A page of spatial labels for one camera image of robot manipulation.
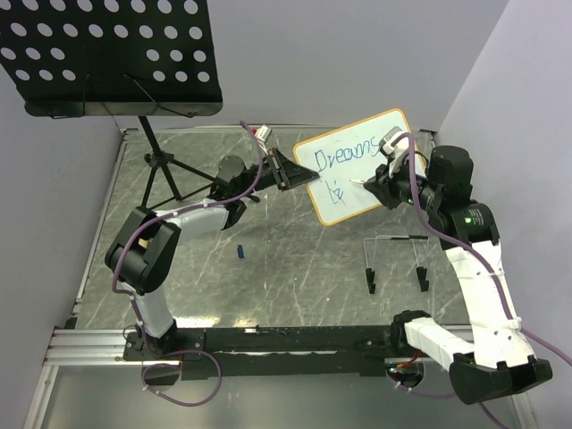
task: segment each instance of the white wall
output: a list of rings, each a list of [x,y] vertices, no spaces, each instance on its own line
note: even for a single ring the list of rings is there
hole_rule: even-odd
[[[512,0],[439,131],[475,160],[523,325],[572,354],[572,2]],[[572,424],[572,368],[530,392],[542,429]]]
[[[400,107],[415,129],[437,130],[506,3],[209,1],[224,108],[152,123],[342,125]]]
[[[72,310],[121,136],[112,118],[28,116],[2,68],[0,100],[0,426],[16,428]]]

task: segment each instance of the whiteboard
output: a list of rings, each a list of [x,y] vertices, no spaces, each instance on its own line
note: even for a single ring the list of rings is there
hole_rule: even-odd
[[[296,162],[320,173],[320,179],[307,185],[318,219],[332,226],[360,215],[381,204],[361,184],[375,176],[375,169],[387,158],[379,142],[393,127],[410,131],[405,114],[392,109],[343,128],[301,141],[294,147]],[[416,156],[417,174],[425,163]]]

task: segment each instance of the perforated metal plate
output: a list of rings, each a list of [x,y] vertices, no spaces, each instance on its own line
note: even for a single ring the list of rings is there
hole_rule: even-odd
[[[206,0],[0,0],[0,63],[36,116],[223,106]]]

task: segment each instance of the black and white robotic arm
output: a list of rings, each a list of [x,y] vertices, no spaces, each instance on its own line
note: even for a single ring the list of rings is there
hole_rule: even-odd
[[[266,149],[264,140],[259,138],[265,158],[255,190],[276,186],[284,191],[319,177],[317,172],[293,163],[278,149]],[[167,306],[163,287],[175,249],[201,234],[225,230],[236,224],[247,209],[243,201],[239,199],[221,206],[208,206],[208,203],[241,195],[254,181],[257,168],[258,165],[247,168],[238,156],[226,156],[219,163],[209,195],[200,202],[204,208],[179,214],[176,209],[155,212],[137,207],[107,250],[105,264],[114,271],[126,243],[142,224],[155,217],[173,214],[168,220],[154,223],[143,231],[138,242],[128,250],[120,273],[121,287],[137,301],[142,319],[139,329],[145,329],[150,347],[158,353],[172,351],[176,341],[177,324]]]
[[[413,204],[410,144],[402,130],[390,131],[380,144],[388,162],[364,184],[390,210],[401,202]],[[391,326],[393,346],[412,347],[433,358],[449,371],[453,389],[467,404],[520,393],[552,377],[550,363],[536,357],[520,331],[521,319],[510,298],[492,212],[470,198],[472,172],[473,161],[465,149],[439,146],[432,152],[426,177],[416,175],[416,188],[420,207],[428,214],[429,225],[442,234],[442,249],[457,274],[474,343],[448,332],[421,310],[396,315]]]

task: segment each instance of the orange border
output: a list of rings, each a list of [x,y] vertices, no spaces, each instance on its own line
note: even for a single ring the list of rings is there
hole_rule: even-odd
[[[331,130],[331,131],[328,131],[328,132],[326,132],[326,133],[324,133],[324,134],[320,134],[319,136],[313,137],[313,138],[311,138],[311,139],[304,140],[304,141],[300,141],[299,143],[296,143],[296,145],[295,145],[294,148],[292,149],[293,152],[294,152],[294,159],[296,159],[296,163],[300,164],[300,161],[299,161],[298,157],[296,156],[296,148],[297,148],[298,146],[306,145],[306,143],[309,143],[309,142],[314,141],[314,140],[316,140],[316,139],[321,139],[322,137],[325,137],[325,136],[329,136],[330,134],[333,134],[334,132],[338,132],[338,131],[341,131],[341,130],[345,130],[345,129],[349,128],[349,127],[353,127],[354,125],[358,125],[358,124],[360,124],[360,123],[362,123],[362,122],[366,122],[366,121],[369,121],[369,120],[371,120],[371,119],[377,118],[377,117],[379,117],[379,116],[383,116],[384,114],[390,114],[391,112],[399,112],[399,113],[401,114],[401,116],[403,116],[403,121],[405,122],[405,124],[406,124],[407,127],[408,127],[408,132],[411,132],[411,129],[409,128],[408,118],[405,117],[405,114],[403,113],[403,111],[402,111],[401,109],[398,109],[398,108],[391,109],[391,110],[388,110],[388,111],[386,111],[386,112],[381,112],[380,114],[375,114],[374,116],[369,116],[368,118],[362,119],[361,121],[353,122],[353,123],[351,123],[351,124],[349,124],[349,125],[346,125],[345,127],[341,127],[341,128],[336,129],[336,130]],[[426,169],[427,166],[425,165],[425,160],[423,159],[423,157],[422,157],[422,156],[417,156],[417,157],[419,158],[419,162],[421,163],[421,165],[423,166],[423,168]],[[370,211],[370,210],[372,210],[372,209],[374,209],[374,208],[376,208],[376,207],[379,207],[379,206],[381,205],[381,203],[377,203],[377,204],[374,204],[373,206],[364,208],[363,210],[360,210],[359,212],[356,212],[356,213],[351,214],[351,215],[346,216],[346,217],[342,217],[341,219],[338,219],[338,220],[335,221],[335,222],[326,223],[326,222],[324,222],[324,220],[322,219],[322,216],[320,215],[320,211],[317,209],[317,205],[316,205],[316,203],[315,203],[314,196],[312,195],[312,190],[310,189],[310,186],[307,184],[306,187],[307,187],[307,193],[309,194],[310,199],[312,200],[312,205],[314,206],[315,213],[316,213],[317,216],[318,216],[318,220],[320,221],[320,223],[321,223],[323,226],[333,226],[333,225],[335,225],[336,223],[340,223],[340,222],[343,222],[343,221],[347,221],[348,219],[350,219],[350,218],[352,218],[352,217],[355,217],[355,216],[357,216],[357,215],[361,215],[362,213],[368,212],[368,211]]]

